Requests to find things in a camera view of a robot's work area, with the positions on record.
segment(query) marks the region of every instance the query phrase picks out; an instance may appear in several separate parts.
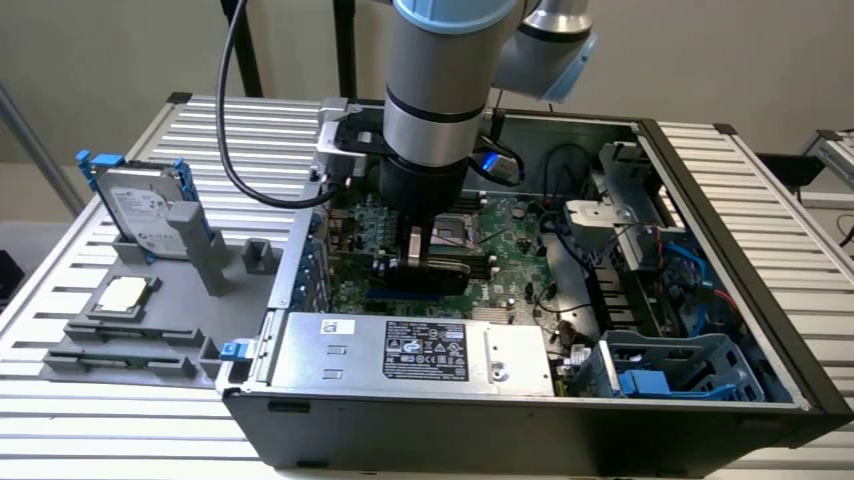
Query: slotted aluminum table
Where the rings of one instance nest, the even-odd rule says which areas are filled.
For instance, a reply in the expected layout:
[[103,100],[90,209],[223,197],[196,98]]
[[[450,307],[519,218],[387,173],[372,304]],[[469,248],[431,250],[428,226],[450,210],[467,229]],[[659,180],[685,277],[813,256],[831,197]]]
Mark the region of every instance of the slotted aluminum table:
[[[227,104],[238,172],[264,193],[300,192],[314,154],[319,103],[234,99]],[[854,287],[823,233],[770,179],[737,136],[710,125],[662,124],[706,195],[854,405]],[[128,157],[191,163],[211,224],[228,242],[287,241],[292,212],[262,206],[231,186],[219,164],[214,101],[167,105]],[[275,472],[259,460],[216,392],[47,383],[47,348],[115,261],[116,234],[94,200],[0,317],[0,478],[364,478],[359,472]],[[390,474],[386,478],[461,478]],[[765,449],[710,478],[854,477],[854,430],[798,450]]]

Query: aluminum workbench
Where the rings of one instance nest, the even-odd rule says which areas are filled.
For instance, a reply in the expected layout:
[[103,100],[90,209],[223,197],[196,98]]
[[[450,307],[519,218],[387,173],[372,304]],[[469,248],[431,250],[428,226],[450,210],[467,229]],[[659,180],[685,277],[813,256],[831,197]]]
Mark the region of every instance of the aluminum workbench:
[[[299,194],[300,179],[312,161],[319,109],[319,103],[280,100],[235,99],[227,104],[236,170],[263,193],[286,197]],[[710,196],[726,189],[711,182],[713,177],[733,170],[753,171],[753,160],[741,144],[722,140],[711,126],[665,123],[662,127],[686,159],[691,158],[691,147],[714,144],[714,148],[703,149],[702,157],[686,161]],[[182,156],[191,163],[208,219],[223,230],[227,242],[239,244],[250,237],[287,242],[292,213],[246,198],[224,176],[211,98],[194,97],[184,105],[167,105],[128,156],[152,160]],[[751,181],[745,175],[742,180]],[[753,196],[778,198],[778,192],[761,188],[759,179],[755,183]],[[750,198],[731,203],[729,208],[750,208]],[[763,205],[762,209],[771,209],[767,202]],[[761,274],[766,265],[769,275],[785,268],[801,275],[794,279],[766,278],[771,290],[779,289],[778,300],[789,310],[794,308],[787,305],[789,294],[803,288],[798,285],[810,283],[803,276],[807,272],[798,271],[798,265],[810,260],[801,258],[799,252],[815,249],[799,237],[789,251],[767,253],[762,250],[762,232],[782,228],[795,235],[798,229],[810,227],[803,219],[779,213],[763,216],[762,209],[755,215],[766,218],[765,222],[735,215],[737,221],[727,225],[739,244],[745,242],[742,247],[757,252],[750,260]],[[115,234],[106,210],[92,200],[0,317],[0,478],[363,478],[360,472],[270,469],[258,460],[214,390],[48,383],[38,379],[46,350],[60,341],[68,319],[80,312],[116,259],[110,247]],[[798,305],[791,318],[854,406],[854,302],[846,302],[854,298],[853,289],[843,273],[825,273],[821,283],[827,292],[798,294],[798,301],[807,303]],[[834,301],[815,301],[822,298],[815,295],[827,295]],[[710,478],[854,478],[854,430],[847,426],[798,450],[757,451]]]

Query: black pole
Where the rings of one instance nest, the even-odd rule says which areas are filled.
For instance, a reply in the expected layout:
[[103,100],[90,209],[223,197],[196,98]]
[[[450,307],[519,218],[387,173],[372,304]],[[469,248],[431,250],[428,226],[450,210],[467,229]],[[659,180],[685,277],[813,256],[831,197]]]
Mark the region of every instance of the black pole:
[[[223,13],[231,24],[235,18],[238,0],[220,0]],[[250,31],[250,12],[238,20],[238,30],[235,31],[235,54],[238,55],[238,67],[240,68],[240,80],[243,81],[243,91],[247,97],[263,97],[262,76],[258,72],[258,61],[255,60],[255,46],[252,45],[252,32]]]
[[332,0],[340,96],[356,98],[356,0]]

